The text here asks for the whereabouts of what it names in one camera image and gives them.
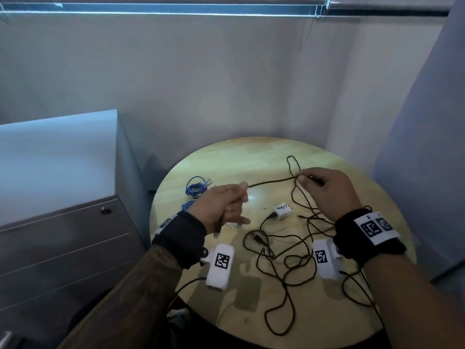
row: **coiled blue cable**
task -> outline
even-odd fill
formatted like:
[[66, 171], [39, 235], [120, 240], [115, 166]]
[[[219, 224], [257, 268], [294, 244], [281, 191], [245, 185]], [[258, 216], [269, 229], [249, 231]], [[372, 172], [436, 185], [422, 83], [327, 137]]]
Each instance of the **coiled blue cable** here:
[[[189, 185], [189, 183], [196, 178], [202, 179], [203, 182], [197, 182], [196, 184]], [[207, 190], [209, 184], [210, 180], [206, 181], [201, 176], [194, 176], [193, 178], [191, 178], [186, 184], [186, 195], [192, 196], [194, 199], [184, 203], [181, 206], [181, 209], [183, 211], [186, 211], [191, 205], [193, 205], [195, 200], [198, 199], [202, 195], [202, 193], [204, 193]]]

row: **wooden table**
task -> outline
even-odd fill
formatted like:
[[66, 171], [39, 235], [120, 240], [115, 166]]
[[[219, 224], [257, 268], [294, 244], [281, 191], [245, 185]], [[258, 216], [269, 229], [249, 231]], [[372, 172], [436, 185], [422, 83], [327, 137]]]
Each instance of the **wooden table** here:
[[[185, 195], [185, 186], [190, 177], [200, 175], [211, 179], [214, 185], [242, 181], [251, 185], [282, 179], [290, 176], [286, 163], [289, 155], [297, 158], [302, 169], [327, 167], [342, 170], [349, 175], [362, 203], [380, 211], [398, 230], [407, 246], [408, 256], [415, 261], [409, 228], [394, 202], [376, 182], [330, 152], [303, 142], [271, 137], [248, 137], [214, 143], [179, 162], [163, 180], [155, 195], [150, 216], [151, 237], [153, 238], [160, 223], [178, 212], [181, 205], [189, 200]], [[294, 163], [292, 168], [294, 173], [298, 171]], [[226, 291], [209, 289], [203, 281], [199, 281], [186, 287], [179, 296], [218, 328], [268, 348], [339, 348], [362, 341], [381, 329], [375, 312], [345, 298], [340, 281], [322, 280], [318, 275], [300, 287], [289, 289], [296, 305], [296, 319], [287, 335], [276, 336], [265, 325], [264, 311], [282, 302], [284, 290], [278, 280], [263, 275], [256, 269], [257, 255], [245, 250], [242, 240], [247, 231], [258, 229], [272, 208], [283, 202], [293, 208], [293, 214], [282, 221], [267, 221], [264, 230], [276, 234], [308, 234], [305, 220], [297, 215], [310, 215], [309, 210], [292, 203], [292, 187], [293, 181], [286, 181], [250, 188], [249, 202], [243, 207], [243, 215], [251, 219], [251, 225], [244, 226], [240, 232], [225, 225], [218, 239], [212, 235], [206, 237], [207, 249], [214, 248], [219, 242], [234, 246], [234, 261]], [[297, 202], [305, 204], [299, 194], [295, 193]], [[272, 247], [279, 251], [295, 242], [274, 240]], [[290, 253], [304, 254], [304, 247], [297, 246]], [[286, 270], [282, 258], [276, 263], [277, 270], [282, 275]], [[344, 259], [344, 263], [347, 272], [356, 270], [353, 261]], [[272, 272], [266, 260], [261, 260], [260, 266]], [[295, 271], [288, 281], [302, 281], [313, 271], [314, 263], [310, 262], [306, 267]], [[207, 272], [208, 266], [194, 265], [183, 272], [178, 287], [191, 279], [206, 276]], [[354, 298], [366, 302], [366, 298], [352, 281], [346, 283], [346, 289]], [[289, 303], [269, 316], [270, 325], [277, 332], [283, 331], [290, 320]]]

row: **white power adapter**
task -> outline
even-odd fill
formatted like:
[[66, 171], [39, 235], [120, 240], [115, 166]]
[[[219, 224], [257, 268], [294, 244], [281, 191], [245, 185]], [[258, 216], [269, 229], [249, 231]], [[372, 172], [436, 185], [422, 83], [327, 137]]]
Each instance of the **white power adapter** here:
[[340, 280], [343, 275], [342, 255], [338, 252], [332, 239], [315, 240], [313, 242], [313, 251], [317, 261], [317, 270], [323, 279]]
[[234, 258], [234, 247], [220, 243], [214, 250], [208, 252], [208, 256], [201, 258], [201, 262], [209, 263], [210, 270], [206, 276], [207, 287], [225, 290], [228, 286], [229, 274]]
[[288, 217], [288, 216], [290, 216], [292, 214], [291, 207], [289, 207], [286, 203], [282, 203], [280, 205], [277, 205], [273, 209], [276, 212], [278, 220], [281, 220], [282, 218]]

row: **bare forearm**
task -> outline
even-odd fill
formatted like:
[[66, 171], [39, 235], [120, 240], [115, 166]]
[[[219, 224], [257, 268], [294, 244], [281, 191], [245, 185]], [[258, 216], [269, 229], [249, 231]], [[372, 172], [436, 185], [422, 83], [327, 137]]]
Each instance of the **bare forearm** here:
[[364, 272], [393, 348], [465, 348], [463, 319], [408, 258], [380, 254]]
[[59, 349], [146, 347], [174, 297], [181, 272], [168, 251], [152, 246]]

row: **person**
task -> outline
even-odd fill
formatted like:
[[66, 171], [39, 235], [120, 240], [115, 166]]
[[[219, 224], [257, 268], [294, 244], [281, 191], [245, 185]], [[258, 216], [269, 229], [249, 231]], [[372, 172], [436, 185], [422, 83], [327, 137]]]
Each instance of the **person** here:
[[[368, 279], [393, 348], [465, 348], [465, 323], [414, 264], [397, 238], [372, 244], [353, 222], [363, 208], [349, 177], [341, 171], [310, 168], [297, 174], [317, 207], [335, 222], [334, 242]], [[212, 187], [157, 234], [134, 269], [71, 331], [59, 346], [145, 348], [166, 317], [182, 269], [197, 263], [207, 234], [223, 223], [249, 224], [241, 216], [247, 184]]]

